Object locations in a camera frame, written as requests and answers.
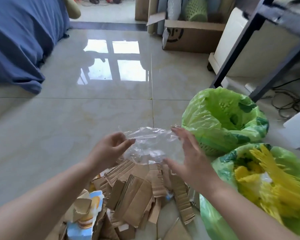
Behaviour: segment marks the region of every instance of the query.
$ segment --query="clear plastic wrap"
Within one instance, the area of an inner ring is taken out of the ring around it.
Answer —
[[[159,128],[141,127],[135,132],[124,132],[128,139],[136,139],[124,158],[138,164],[160,163],[165,157],[183,164],[182,143],[171,131]]]

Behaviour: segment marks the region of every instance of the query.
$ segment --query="green plastic bag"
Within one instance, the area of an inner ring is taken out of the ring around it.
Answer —
[[[269,122],[248,96],[218,87],[193,97],[182,115],[182,127],[195,135],[206,155],[221,156],[261,142]]]
[[[285,165],[289,168],[287,173],[300,178],[300,159],[292,152],[283,148],[268,144],[265,146],[270,150],[278,164]],[[212,167],[218,176],[232,187],[237,189],[236,179],[234,177],[234,162],[244,158],[244,154],[250,154],[249,150],[259,148],[260,144],[247,144],[232,152],[217,158],[212,162]],[[206,230],[212,240],[238,240],[228,223],[219,214],[219,212],[200,195],[200,213]],[[284,225],[300,236],[300,213],[299,218],[282,218]]]

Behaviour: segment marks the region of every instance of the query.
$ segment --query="blue cloth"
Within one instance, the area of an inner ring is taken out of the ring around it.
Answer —
[[[69,27],[63,0],[0,0],[0,83],[40,93],[40,63]]]

